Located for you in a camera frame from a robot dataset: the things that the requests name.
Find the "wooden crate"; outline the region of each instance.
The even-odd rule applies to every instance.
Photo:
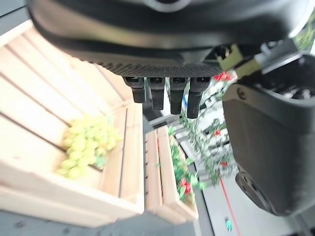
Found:
[[[111,84],[122,78],[70,58],[23,25],[0,47],[0,209],[85,227],[141,214],[142,105]],[[66,159],[63,134],[83,114],[112,115],[124,140],[102,172],[89,167],[73,181],[54,172]]]
[[[195,203],[180,201],[174,175],[168,128],[161,127],[146,136],[146,209],[173,223],[199,218]]]

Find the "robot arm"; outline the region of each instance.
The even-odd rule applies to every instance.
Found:
[[[313,0],[28,0],[37,30],[79,59],[123,76],[135,102],[179,114],[190,78],[196,118],[210,78],[234,69],[223,97],[236,182],[259,206],[293,215],[315,204],[315,58],[292,40]]]

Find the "grape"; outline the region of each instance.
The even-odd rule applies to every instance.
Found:
[[[99,140],[104,139],[104,137],[105,137],[105,132],[104,131],[99,130],[99,131],[95,132],[95,135],[94,135],[95,140],[99,141]]]
[[[106,155],[106,150],[102,147],[98,147],[97,149],[95,149],[95,155],[96,156],[101,156],[101,155]]]
[[[89,157],[89,165],[92,165],[96,162],[96,157],[95,156],[91,156]]]
[[[70,132],[68,132],[68,131],[65,132],[63,136],[64,136],[66,139],[67,139],[67,138],[72,138],[72,134],[71,134]]]
[[[106,149],[109,151],[111,149],[113,149],[116,145],[116,140],[113,137],[110,137],[108,139],[107,145],[106,145]]]
[[[68,148],[66,153],[69,156],[72,152],[74,152],[74,149],[70,147],[70,148]]]
[[[71,134],[79,134],[79,133],[82,133],[83,131],[84,131],[84,129],[81,125],[76,125],[76,126],[69,128],[69,132]]]
[[[56,173],[58,175],[65,176],[68,173],[68,170],[66,170],[66,169],[58,169],[58,170],[56,170]]]
[[[67,138],[63,141],[63,145],[67,148],[71,147],[72,144],[73,144],[73,139],[71,138]]]
[[[77,119],[73,119],[73,120],[70,122],[70,125],[71,125],[71,126],[82,125],[82,121],[77,120]]]
[[[86,176],[89,172],[89,167],[88,166],[78,166],[81,175]]]
[[[71,147],[76,151],[83,151],[85,148],[85,142],[84,141],[74,142]]]
[[[64,160],[64,161],[62,162],[62,164],[61,164],[61,167],[62,167],[63,169],[70,169],[70,168],[75,167],[75,166],[76,166],[75,161],[72,161],[72,160],[69,160],[69,159]]]
[[[86,144],[86,148],[95,149],[98,147],[98,142],[88,140]]]
[[[90,149],[90,148],[85,149],[83,151],[83,155],[84,155],[84,157],[87,157],[87,158],[90,158],[91,156],[94,156],[95,155],[94,149]]]
[[[77,134],[74,138],[74,141],[85,141],[85,135],[84,134]]]
[[[82,153],[79,151],[74,151],[69,155],[69,159],[72,161],[77,161],[82,157]]]
[[[78,167],[73,167],[68,171],[67,177],[70,179],[76,179],[80,176],[81,171]]]
[[[92,139],[94,137],[94,132],[93,130],[88,130],[86,133],[85,133],[85,137],[87,137],[87,139]]]
[[[78,166],[79,167],[84,167],[87,166],[89,164],[89,159],[82,157],[80,160],[78,160]]]

